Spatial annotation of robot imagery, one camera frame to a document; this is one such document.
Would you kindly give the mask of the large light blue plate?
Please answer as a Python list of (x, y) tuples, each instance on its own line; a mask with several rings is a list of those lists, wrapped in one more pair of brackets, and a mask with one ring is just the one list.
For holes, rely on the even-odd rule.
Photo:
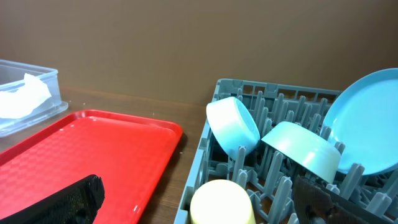
[(362, 77), (333, 102), (323, 125), (331, 128), (328, 141), (345, 149), (338, 171), (348, 173), (354, 163), (364, 175), (397, 169), (397, 69)]

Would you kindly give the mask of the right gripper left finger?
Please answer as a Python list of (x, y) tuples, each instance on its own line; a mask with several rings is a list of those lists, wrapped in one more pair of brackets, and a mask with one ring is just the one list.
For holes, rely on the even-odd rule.
[(8, 217), (3, 224), (91, 224), (105, 199), (101, 177), (91, 174)]

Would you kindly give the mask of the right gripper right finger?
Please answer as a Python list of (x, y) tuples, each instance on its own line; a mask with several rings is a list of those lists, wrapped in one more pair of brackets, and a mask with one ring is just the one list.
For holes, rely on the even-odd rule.
[(383, 224), (386, 221), (307, 178), (296, 177), (292, 197), (300, 224)]

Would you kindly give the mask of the light blue bowl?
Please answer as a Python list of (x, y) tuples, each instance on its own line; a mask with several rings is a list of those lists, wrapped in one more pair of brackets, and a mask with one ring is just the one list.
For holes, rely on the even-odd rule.
[(238, 158), (241, 146), (245, 147), (245, 154), (248, 155), (259, 144), (258, 127), (238, 98), (230, 96), (208, 103), (206, 117), (218, 144), (233, 160)]

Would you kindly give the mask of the yellow plastic cup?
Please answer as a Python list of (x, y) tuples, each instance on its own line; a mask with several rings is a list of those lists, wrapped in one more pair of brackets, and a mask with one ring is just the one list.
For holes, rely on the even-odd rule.
[(190, 202), (194, 224), (255, 224), (248, 193), (237, 183), (217, 179), (203, 184)]

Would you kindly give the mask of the mint green bowl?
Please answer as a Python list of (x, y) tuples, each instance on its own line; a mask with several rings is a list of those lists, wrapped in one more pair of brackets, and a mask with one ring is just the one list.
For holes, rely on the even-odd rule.
[(295, 123), (283, 121), (261, 140), (324, 181), (333, 182), (341, 154), (319, 135)]

